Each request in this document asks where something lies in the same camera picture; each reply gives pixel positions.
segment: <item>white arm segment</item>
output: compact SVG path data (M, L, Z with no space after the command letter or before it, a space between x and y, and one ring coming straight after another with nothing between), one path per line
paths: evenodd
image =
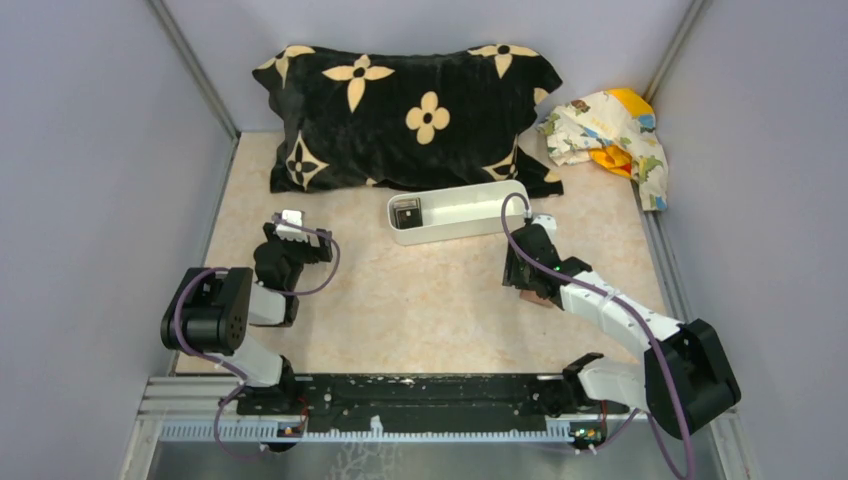
M263 347L249 333L244 336L244 342L226 357L220 353L211 356L226 360L247 374L245 384L250 387L271 387L280 383L283 373L283 359L276 353Z
M574 278L596 285L607 292L615 288L605 282L595 272L582 272ZM648 336L645 335L642 327L636 323L636 320L627 311L611 299L604 302L606 298L604 295L598 295L573 283L560 287L560 295L562 297L563 310L579 315L581 318L592 322L601 331L624 345L636 358L641 359L645 350L651 347L648 343ZM627 295L619 293L616 296L639 312L639 315L645 319L645 322L647 322L654 336L657 337L657 340L665 340L680 330L678 327L680 321L648 310L627 297Z
M286 297L268 290L261 285L250 288L250 306L247 310L247 323L260 326L274 326L283 323L286 315Z
M616 293L614 287L595 272L583 272L574 278L596 285L607 292L612 290ZM593 400L612 400L649 412L645 399L645 366L642 360L645 350L651 346L642 327L626 310L604 295L598 295L573 283L560 287L560 295L565 311L592 322L624 345L639 360L638 363L623 363L600 358L589 363L577 374L586 395ZM639 312L658 341L665 340L680 330L679 321L652 312L626 295L616 296Z

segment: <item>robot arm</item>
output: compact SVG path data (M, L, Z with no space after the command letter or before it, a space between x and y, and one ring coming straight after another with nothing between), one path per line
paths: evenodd
M299 211L285 210L275 215L275 220L280 219L303 226L303 213ZM247 325L291 325L297 315L298 299L277 290L294 291L305 264L330 262L333 254L327 240L279 221L266 223L263 231L267 241L253 253L259 283L253 283L254 270L250 268L231 268L204 278L190 292L181 312L181 324L190 347L237 367L244 372L248 386L276 387L287 383L291 366L285 357L266 349L247 333ZM165 312L161 338L169 349L182 350L174 324L177 299L188 283L205 270L186 271Z
M681 438L656 353L643 328L611 299L632 306L660 344L678 391L690 432L695 432L735 405L741 393L715 330L703 320L684 324L658 314L619 293L587 263L570 257L560 260L552 238L556 221L537 215L511 233L525 253L554 271L608 292L600 295L576 283L563 282L524 262L510 247L504 285L532 290L563 311L591 322L622 344L638 363L616 362L589 355L563 372L576 401L611 400L651 413L670 435Z

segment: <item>cable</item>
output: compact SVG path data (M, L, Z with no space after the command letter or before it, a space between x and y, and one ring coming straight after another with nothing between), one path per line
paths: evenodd
M283 225L286 225L288 227L292 227L292 228L295 228L297 230L301 230L301 231L306 232L306 233L311 233L313 235L317 235L317 236L329 241L336 248L336 261L333 264L333 269L330 271L330 275L327 277L326 280L324 280L324 283L317 286L316 288L313 288L312 290L306 290L306 291L303 291L303 292L286 292L286 291L282 291L282 290L273 290L273 289L270 289L270 288L268 290L279 293L281 295L290 296L290 297L312 295L314 293L320 292L327 285L330 284L330 281L333 279L333 277L336 276L336 272L339 269L339 263L341 262L341 257L342 257L342 249L341 249L341 246L339 245L339 242L337 242L333 237L331 237L327 233L319 232L317 230L312 230L312 229L306 228L306 227L301 227L300 225L293 225L289 222L286 222L282 218L280 219L280 223L282 223ZM183 291L180 292L180 296L177 299L177 304L176 304L176 307L174 309L174 329L175 329L176 334L177 334L177 342L179 342L180 347L183 349L183 351L185 353L187 353L188 355L195 356L195 357L200 357L200 358L202 358L204 360L208 360L212 363L220 364L222 367L226 368L227 370L229 370L231 373L233 373L235 376L237 376L239 378L238 386L235 389L233 389L233 391L230 392L229 395L224 397L224 399L221 400L221 402L218 404L218 410L215 412L215 420L212 423L212 433L213 433L213 436L215 437L215 443L217 443L218 446L221 448L221 450L223 450L227 455L229 455L229 456L231 456L231 457L233 457L237 460L253 460L253 459L257 458L259 455L261 455L262 453L264 453L264 450L262 450L259 454L253 454L253 455L239 455L239 454L233 453L230 450L228 450L226 446L224 446L223 442L221 442L221 432L218 429L218 425L220 424L220 421L221 421L221 415L224 413L224 408L226 408L226 406L231 401L233 401L233 399L235 399L238 396L238 394L241 393L241 391L244 389L245 382L247 381L247 374L243 370L238 368L237 366L233 365L230 362L227 362L224 359L216 358L216 357L213 357L211 355L206 355L206 354L198 352L197 350L192 348L191 345L189 345L188 342L186 341L185 335L183 335L183 328L182 328L183 306L185 305L185 302L188 299L188 296L191 294L191 292L194 291L195 288L197 288L197 286L200 284L200 282L204 278L206 278L210 275L214 275L217 272L226 272L226 271L227 271L227 269L223 268L223 267L209 268L209 269L204 270L203 272L199 273L196 277L192 278L188 282L188 284L185 286ZM309 413L308 405L307 405L306 408L307 408L306 415L303 415L303 412L301 412L301 416L303 416L303 420L301 421L301 427L300 427L301 431L303 431L303 427L306 424L306 417L308 416L308 413Z
M267 289L271 292L279 293L280 295L285 295L287 297L302 297L304 295L312 295L313 293L318 293L321 290L323 290L324 287L326 287L327 285L330 284L330 281L333 279L333 277L336 276L336 271L339 269L339 263L342 261L342 248L339 246L339 242L337 242L333 237L331 237L327 233L319 232L318 230L312 230L311 228L301 227L300 225L295 225L293 223L289 223L289 222L283 220L282 217L275 216L274 220L276 221L277 224L285 225L287 227L291 227L291 228L300 230L302 232L311 233L312 235L316 235L316 236L321 237L324 240L327 240L328 242L332 243L333 246L336 247L336 262L333 264L333 269L330 271L330 276L328 276L327 279L324 280L324 283L322 283L321 285L318 285L317 287L313 288L312 290L305 290L303 292L287 292L285 290L275 290L273 288L268 288L268 287L265 287L264 285L263 285L263 288L265 288L265 289Z
M511 198L514 198L514 197L518 197L518 198L521 199L522 202L524 202L524 209L527 210L527 211L530 210L530 201L527 200L527 197L525 197L524 195L522 195L518 192L512 192L509 195L507 195L506 198L504 198L503 205L501 205L501 226L503 227L504 233L506 234L506 239L509 242L509 245L515 251L515 253L518 254L518 256L520 256L521 258L523 258L527 263L529 263L530 265L532 265L536 269L544 272L548 276L551 276L553 278L556 278L556 279L564 281L564 282L573 283L574 285L577 285L581 288L589 290L590 292L594 292L598 295L606 297L608 292L606 290L604 290L603 288L597 287L595 285L592 285L591 283L587 283L587 282L584 282L582 280L578 280L578 279L570 277L568 275L564 275L560 272L556 272L554 270L551 270L550 268L542 265L541 263L539 263L536 260L534 260L533 258L531 258L530 255L528 255L526 252L521 250L521 248L515 242L515 239L512 238L512 235L509 233L509 226L507 226L507 223L506 223L506 207L509 204L509 200ZM677 477L681 480L692 480L695 477L695 450L692 447L692 438L691 438L691 435L689 433L689 427L686 424L686 418L684 417L684 414L683 414L683 405L680 403L680 397L677 393L677 387L674 385L674 379L671 376L671 370L669 370L669 368L668 368L668 362L666 362L665 356L663 355L662 350L660 349L660 344L657 341L657 338L654 336L654 333L651 331L651 328L645 322L645 319L643 319L642 316L639 315L639 312L635 308L633 308L632 305L625 302L624 300L622 300L618 296L613 296L611 300L613 302L615 302L616 304L618 304L618 306L623 308L631 317L633 317L633 319L636 321L636 323L638 323L639 326L642 327L642 330L644 330L645 335L648 337L648 342L651 344L651 348L654 350L654 353L656 353L657 360L658 360L658 363L660 365L660 371L662 372L663 379L665 380L665 384L668 387L669 396L671 397L671 404L672 404L672 407L674 409L674 415L677 417L677 426L678 426L678 428L680 428L680 433L681 433L681 436L683 437L683 450L684 450L685 455L686 455L686 465L687 465L685 475L682 475L680 473L680 471L677 469L677 466L674 465L674 463L671 461L671 456L668 453L668 449L666 448L665 443L662 440L662 437L659 435L659 430L656 428L656 426L654 424L653 417L651 417L651 415L648 414L647 412L646 412L646 415L648 415L648 419L651 422L651 425L653 427L652 430L654 432L654 437L657 440L657 445L660 448L660 452L663 454L663 458L665 458L666 463L668 463L668 467L671 470L671 472L674 474L675 477ZM616 431L615 435L611 436L603 444L603 446L608 445L612 440L614 440L615 437L618 436L618 433L620 433L622 430L623 430L623 428Z
M601 431L607 433L607 401L601 400Z
M203 281L204 278L214 275L218 272L226 271L227 269L223 267L209 268L200 272L196 277L192 278L188 282L183 291L180 292L180 296L179 298L177 298L177 305L174 308L174 330L177 334L177 342L179 342L180 347L185 353L195 357L200 357L212 363L219 363L222 367L226 368L235 376L239 377L238 386L234 388L232 392L230 392L226 397L224 397L223 400L218 403L218 410L215 412L215 420L212 422L212 435L215 437L215 443L217 443L221 450L223 450L224 453L226 453L227 455L235 458L236 460L241 461L254 460L260 455L262 455L265 451L262 450L260 451L260 453L253 455L239 455L237 453L233 453L224 445L224 442L221 441L221 432L218 428L218 425L221 422L221 415L224 413L224 408L227 406L227 404L232 402L233 399L236 398L236 396L238 396L238 394L241 393L241 391L244 389L244 382L247 381L247 374L244 373L242 369L238 368L237 366L224 359L219 359L211 355L206 355L205 353L198 352L197 350L192 348L191 345L188 344L185 339L185 335L183 335L182 312L183 305L185 305L188 296L191 294L192 291L194 291L195 288L197 288L197 286L200 284L201 281Z

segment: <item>white plastic bracket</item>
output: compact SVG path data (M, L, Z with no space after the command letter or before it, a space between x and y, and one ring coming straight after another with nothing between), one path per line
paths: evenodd
M250 288L250 306L247 311L247 323L272 327L285 320L286 297L254 284Z
M283 359L268 350L249 333L244 336L241 346L229 357L219 353L211 356L226 360L247 375L245 384L250 387L270 387L280 383L283 373Z

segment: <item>yellow fabric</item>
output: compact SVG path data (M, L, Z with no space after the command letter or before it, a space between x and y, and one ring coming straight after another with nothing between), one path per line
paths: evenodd
M624 108L630 112L630 115L633 115L634 117L654 114L654 109L648 105L648 102L643 100L642 97L629 88L613 88L606 92L617 98L618 101L624 105Z
M589 156L610 172L630 178L629 169L623 170L621 167L629 166L633 157L618 146L610 145L604 148L592 148L589 150Z

